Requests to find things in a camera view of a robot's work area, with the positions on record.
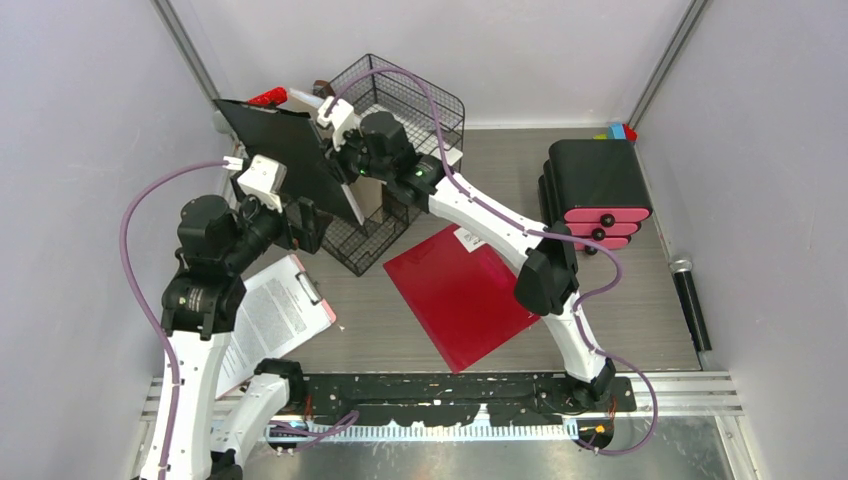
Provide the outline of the black pink drawer cabinet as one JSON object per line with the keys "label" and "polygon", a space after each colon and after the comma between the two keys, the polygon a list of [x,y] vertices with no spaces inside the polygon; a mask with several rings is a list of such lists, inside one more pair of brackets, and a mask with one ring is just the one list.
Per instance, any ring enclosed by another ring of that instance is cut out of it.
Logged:
{"label": "black pink drawer cabinet", "polygon": [[537,180],[542,221],[610,250],[628,246],[653,212],[633,144],[563,139],[548,149]]}

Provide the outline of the black clip file folder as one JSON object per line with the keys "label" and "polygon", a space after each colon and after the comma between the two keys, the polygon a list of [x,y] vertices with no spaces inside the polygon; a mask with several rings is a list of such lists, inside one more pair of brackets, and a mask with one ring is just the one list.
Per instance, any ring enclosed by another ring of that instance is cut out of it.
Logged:
{"label": "black clip file folder", "polygon": [[262,155],[287,168],[282,193],[310,199],[318,209],[348,222],[363,223],[345,174],[328,158],[327,142],[309,114],[226,99],[216,100],[215,106],[249,156]]}

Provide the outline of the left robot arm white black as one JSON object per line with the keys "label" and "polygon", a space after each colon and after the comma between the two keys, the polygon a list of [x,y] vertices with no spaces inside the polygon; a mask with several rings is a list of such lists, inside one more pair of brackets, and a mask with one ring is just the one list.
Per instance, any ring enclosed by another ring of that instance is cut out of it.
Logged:
{"label": "left robot arm white black", "polygon": [[326,228],[308,200],[289,219],[254,196],[232,208],[217,195],[188,202],[177,229],[178,269],[162,295],[168,342],[144,479],[239,479],[279,412],[306,407],[307,382],[288,353],[327,329],[335,312],[290,253],[249,280],[271,246],[318,250]]}

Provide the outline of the beige folder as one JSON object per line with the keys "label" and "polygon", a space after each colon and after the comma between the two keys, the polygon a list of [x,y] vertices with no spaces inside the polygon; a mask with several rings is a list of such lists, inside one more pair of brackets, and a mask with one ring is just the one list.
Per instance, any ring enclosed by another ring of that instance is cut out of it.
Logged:
{"label": "beige folder", "polygon": [[[317,121],[317,110],[324,103],[322,98],[294,88],[287,90],[287,96],[288,100],[283,104],[285,109],[308,113],[314,122]],[[378,180],[358,177],[347,186],[347,193],[364,217],[370,217],[382,206],[382,184]]]}

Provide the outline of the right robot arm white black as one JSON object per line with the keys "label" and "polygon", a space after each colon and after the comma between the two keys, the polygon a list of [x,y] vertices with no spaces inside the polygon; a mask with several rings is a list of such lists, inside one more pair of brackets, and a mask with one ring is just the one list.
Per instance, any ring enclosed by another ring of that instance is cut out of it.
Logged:
{"label": "right robot arm white black", "polygon": [[517,273],[517,302],[547,325],[571,379],[571,397],[596,410],[611,395],[616,369],[597,346],[581,305],[575,244],[562,222],[546,226],[523,218],[473,187],[445,153],[416,150],[391,113],[357,119],[321,113],[330,133],[328,160],[349,177],[377,179],[401,201],[464,228],[492,247]]}

